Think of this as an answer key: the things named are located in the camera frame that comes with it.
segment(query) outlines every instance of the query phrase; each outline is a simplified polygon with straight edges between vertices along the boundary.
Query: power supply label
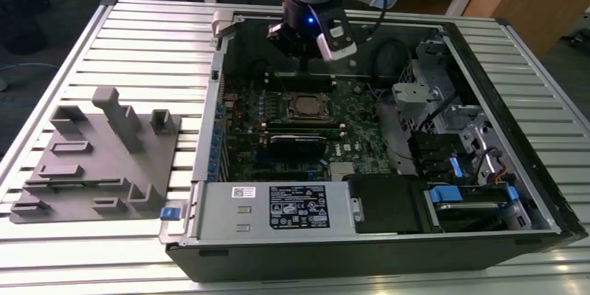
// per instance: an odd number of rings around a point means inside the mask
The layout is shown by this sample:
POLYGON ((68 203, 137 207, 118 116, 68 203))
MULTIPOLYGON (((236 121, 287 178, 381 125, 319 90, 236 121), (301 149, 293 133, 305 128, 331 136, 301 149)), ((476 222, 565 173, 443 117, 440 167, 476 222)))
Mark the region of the power supply label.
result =
POLYGON ((273 229, 329 227, 324 186, 269 187, 268 194, 273 229))

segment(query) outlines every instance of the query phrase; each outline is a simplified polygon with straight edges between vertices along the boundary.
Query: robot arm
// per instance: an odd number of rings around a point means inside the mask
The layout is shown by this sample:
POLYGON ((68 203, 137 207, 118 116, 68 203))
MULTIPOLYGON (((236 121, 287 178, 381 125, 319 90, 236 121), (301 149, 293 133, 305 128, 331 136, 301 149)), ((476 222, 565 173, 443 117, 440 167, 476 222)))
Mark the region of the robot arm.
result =
POLYGON ((283 8, 283 22, 269 28, 268 40, 285 55, 329 62, 356 53, 341 0, 284 0, 283 8))

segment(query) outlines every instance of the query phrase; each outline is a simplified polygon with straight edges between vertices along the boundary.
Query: slotted aluminum table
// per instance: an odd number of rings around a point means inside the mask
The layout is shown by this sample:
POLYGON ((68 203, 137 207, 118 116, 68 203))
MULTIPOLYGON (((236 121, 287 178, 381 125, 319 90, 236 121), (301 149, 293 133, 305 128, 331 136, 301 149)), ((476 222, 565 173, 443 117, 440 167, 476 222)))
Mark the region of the slotted aluminum table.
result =
MULTIPOLYGON (((168 200, 188 197, 190 169, 218 9, 280 13, 262 6, 117 0, 101 5, 0 164, 0 294, 584 294, 590 239, 528 254, 479 272, 288 283, 193 283, 157 240, 158 220, 14 225, 10 203, 49 141, 57 105, 90 104, 93 89, 114 85, 136 113, 166 108, 182 116, 168 200)), ((376 14, 355 12, 376 17, 376 14)), ((425 15, 389 15, 428 20, 425 15)), ((508 26, 489 19, 456 23, 571 207, 590 225, 590 124, 508 26)), ((181 233, 180 222, 166 225, 181 233)))

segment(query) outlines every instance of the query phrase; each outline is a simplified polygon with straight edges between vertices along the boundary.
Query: motherboard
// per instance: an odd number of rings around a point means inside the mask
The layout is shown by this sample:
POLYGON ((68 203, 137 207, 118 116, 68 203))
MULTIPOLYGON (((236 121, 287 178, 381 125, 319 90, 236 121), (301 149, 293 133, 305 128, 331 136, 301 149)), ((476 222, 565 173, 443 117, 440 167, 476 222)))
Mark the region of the motherboard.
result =
POLYGON ((229 181, 340 181, 355 172, 391 173, 376 115, 385 91, 353 78, 319 79, 328 87, 321 92, 292 91, 287 79, 275 80, 275 88, 268 79, 226 80, 229 181))

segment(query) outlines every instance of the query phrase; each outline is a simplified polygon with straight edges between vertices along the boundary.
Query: blue latch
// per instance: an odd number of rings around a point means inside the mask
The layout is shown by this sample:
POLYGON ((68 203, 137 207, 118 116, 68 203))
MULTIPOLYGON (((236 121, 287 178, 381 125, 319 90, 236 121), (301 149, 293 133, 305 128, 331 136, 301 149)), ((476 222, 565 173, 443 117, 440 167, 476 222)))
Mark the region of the blue latch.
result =
POLYGON ((428 190, 432 203, 463 202, 463 196, 457 186, 435 186, 428 190))
POLYGON ((158 210, 158 219, 164 221, 180 220, 180 207, 162 207, 158 210))
POLYGON ((507 191, 508 191, 509 201, 513 202, 519 198, 516 188, 508 187, 507 191))
POLYGON ((461 178, 463 177, 463 171, 460 170, 457 159, 455 157, 452 157, 452 158, 448 158, 448 160, 451 162, 453 174, 456 175, 457 178, 461 178))

